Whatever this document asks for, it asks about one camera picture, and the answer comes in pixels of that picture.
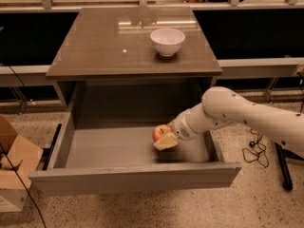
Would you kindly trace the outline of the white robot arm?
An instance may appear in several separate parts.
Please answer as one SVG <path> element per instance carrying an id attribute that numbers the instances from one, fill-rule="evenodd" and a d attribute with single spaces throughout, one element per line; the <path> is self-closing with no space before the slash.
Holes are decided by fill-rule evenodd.
<path id="1" fill-rule="evenodd" d="M 157 126 L 153 131 L 154 146 L 158 150 L 168 149 L 230 123 L 247 125 L 304 158 L 302 113 L 253 103 L 221 86 L 207 89 L 199 104 L 184 110 L 169 124 Z"/>

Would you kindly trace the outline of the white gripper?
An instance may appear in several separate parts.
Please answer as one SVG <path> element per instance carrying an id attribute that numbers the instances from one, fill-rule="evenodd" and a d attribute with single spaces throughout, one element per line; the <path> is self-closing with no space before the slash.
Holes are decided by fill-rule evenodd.
<path id="1" fill-rule="evenodd" d="M 183 111 L 168 124 L 173 129 L 173 133 L 166 133 L 154 142 L 156 149 L 163 151 L 164 149 L 174 147 L 178 144 L 178 138 L 183 141 L 190 141 L 197 137 L 197 133 L 191 129 L 190 124 L 187 122 L 189 113 L 189 110 Z"/>

